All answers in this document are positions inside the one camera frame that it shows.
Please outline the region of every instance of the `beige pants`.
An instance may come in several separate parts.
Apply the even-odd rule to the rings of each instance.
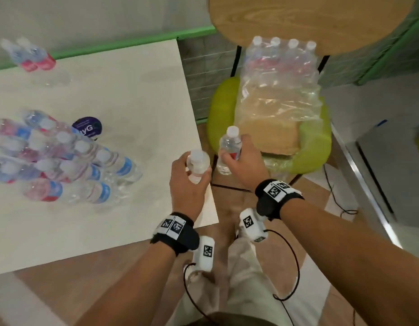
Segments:
[[[278,326],[291,325],[282,304],[273,298],[277,293],[262,272],[255,246],[239,238],[228,250],[229,295],[226,312],[252,316]],[[206,314],[219,310],[219,289],[201,274],[188,285],[196,305]],[[183,326],[202,318],[185,293],[166,326]]]

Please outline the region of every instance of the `person's left hand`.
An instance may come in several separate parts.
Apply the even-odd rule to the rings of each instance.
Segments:
[[[178,160],[172,162],[169,184],[172,212],[185,214],[195,222],[205,202],[205,192],[211,181],[211,168],[208,168],[198,184],[192,183],[188,179],[189,173],[185,171],[189,155],[190,151],[185,152]]]

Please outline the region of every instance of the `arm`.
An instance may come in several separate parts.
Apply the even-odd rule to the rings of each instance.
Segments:
[[[196,221],[202,211],[211,169],[199,184],[193,184],[185,171],[190,153],[172,163],[170,195],[172,209]],[[157,242],[130,270],[80,318],[76,326],[150,326],[175,261],[175,252]]]
[[[255,191],[269,178],[261,153],[248,135],[238,161],[223,162]],[[370,326],[419,325],[419,259],[370,229],[291,199],[280,218],[327,279]]]

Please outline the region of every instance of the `person's right hand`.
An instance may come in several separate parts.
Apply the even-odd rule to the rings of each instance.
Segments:
[[[250,191],[255,192],[256,187],[264,180],[270,178],[265,167],[261,152],[253,145],[250,135],[241,135],[243,146],[238,160],[232,159],[230,154],[220,150],[219,158],[229,167],[234,176]]]

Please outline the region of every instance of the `person's left arm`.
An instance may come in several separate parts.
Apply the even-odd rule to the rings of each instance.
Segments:
[[[173,212],[196,221],[202,211],[211,169],[199,184],[193,184],[185,171],[190,152],[172,163],[170,195]],[[158,241],[130,270],[99,298],[75,326],[150,326],[175,261],[174,250]]]

